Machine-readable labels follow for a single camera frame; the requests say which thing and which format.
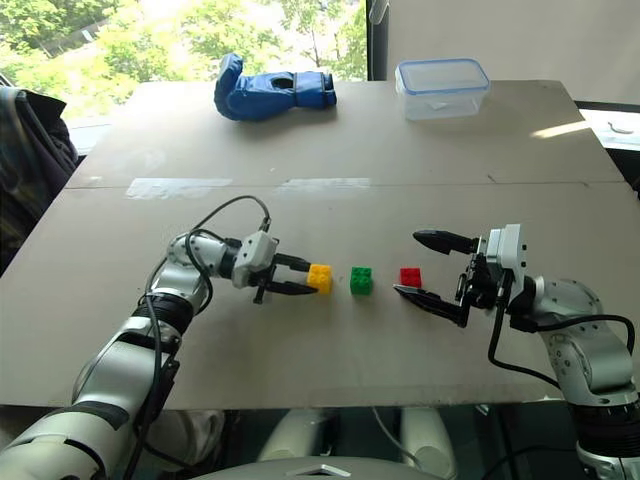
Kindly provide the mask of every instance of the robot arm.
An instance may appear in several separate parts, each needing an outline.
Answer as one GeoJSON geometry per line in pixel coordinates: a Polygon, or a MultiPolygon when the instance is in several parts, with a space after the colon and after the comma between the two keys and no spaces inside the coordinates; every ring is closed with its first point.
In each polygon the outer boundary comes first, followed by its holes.
{"type": "Polygon", "coordinates": [[[633,380],[633,324],[603,315],[598,297],[572,280],[532,279],[525,275],[527,245],[520,225],[491,231],[488,238],[466,238],[424,230],[414,238],[428,248],[471,255],[449,303],[421,289],[395,285],[420,308],[464,328],[471,307],[492,312],[494,335],[489,360],[497,366],[534,375],[561,389],[577,431],[577,453],[584,471],[594,479],[640,479],[640,402],[633,380]],[[504,313],[512,328],[539,333],[557,382],[538,372],[495,359],[504,313]],[[625,323],[625,346],[607,320],[625,323]]]}
{"type": "Polygon", "coordinates": [[[182,335],[208,303],[209,277],[229,279],[236,288],[257,287],[255,303],[262,302],[265,291],[314,293],[316,289],[306,285],[273,281],[278,265],[308,271],[310,264],[276,253],[278,240],[264,230],[242,241],[214,238],[200,230],[176,237],[144,301],[80,373],[72,405],[33,424],[2,452],[0,478],[111,477],[144,416],[155,418],[162,410],[179,368],[175,355],[182,335]],[[154,320],[160,333],[159,372],[154,320]]]}

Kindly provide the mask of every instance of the plastic container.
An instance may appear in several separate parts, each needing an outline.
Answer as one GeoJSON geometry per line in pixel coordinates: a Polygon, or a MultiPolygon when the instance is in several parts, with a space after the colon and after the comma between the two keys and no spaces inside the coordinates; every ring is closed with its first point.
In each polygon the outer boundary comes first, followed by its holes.
{"type": "Polygon", "coordinates": [[[489,91],[489,78],[470,58],[402,62],[396,91],[409,120],[475,115],[489,91]]]}

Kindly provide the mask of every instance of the white wall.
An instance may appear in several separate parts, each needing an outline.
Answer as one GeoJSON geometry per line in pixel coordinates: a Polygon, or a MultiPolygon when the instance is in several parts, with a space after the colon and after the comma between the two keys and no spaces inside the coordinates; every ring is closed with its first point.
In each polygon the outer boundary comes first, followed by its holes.
{"type": "Polygon", "coordinates": [[[472,57],[492,80],[553,79],[575,100],[640,104],[640,0],[391,0],[403,60],[472,57]]]}

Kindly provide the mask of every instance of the toy block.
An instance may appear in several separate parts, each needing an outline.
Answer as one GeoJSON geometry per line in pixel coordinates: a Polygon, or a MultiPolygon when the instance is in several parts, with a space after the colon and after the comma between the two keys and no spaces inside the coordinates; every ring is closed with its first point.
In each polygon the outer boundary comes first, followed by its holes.
{"type": "Polygon", "coordinates": [[[331,267],[329,265],[311,264],[307,274],[307,285],[318,289],[318,293],[331,292],[331,267]]]}
{"type": "Polygon", "coordinates": [[[373,279],[371,278],[371,268],[353,267],[351,268],[351,293],[353,295],[370,295],[373,289],[373,279]]]}
{"type": "Polygon", "coordinates": [[[407,287],[422,288],[422,277],[419,268],[401,268],[400,284],[407,287]]]}

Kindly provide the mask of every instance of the blue boxing glove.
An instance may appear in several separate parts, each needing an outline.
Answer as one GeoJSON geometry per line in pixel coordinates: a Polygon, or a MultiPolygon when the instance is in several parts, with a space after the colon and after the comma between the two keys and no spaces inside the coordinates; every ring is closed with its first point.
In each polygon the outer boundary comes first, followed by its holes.
{"type": "Polygon", "coordinates": [[[321,110],[336,104],[331,74],[321,72],[242,74],[242,57],[222,59],[213,101],[231,120],[265,120],[292,107],[321,110]]]}

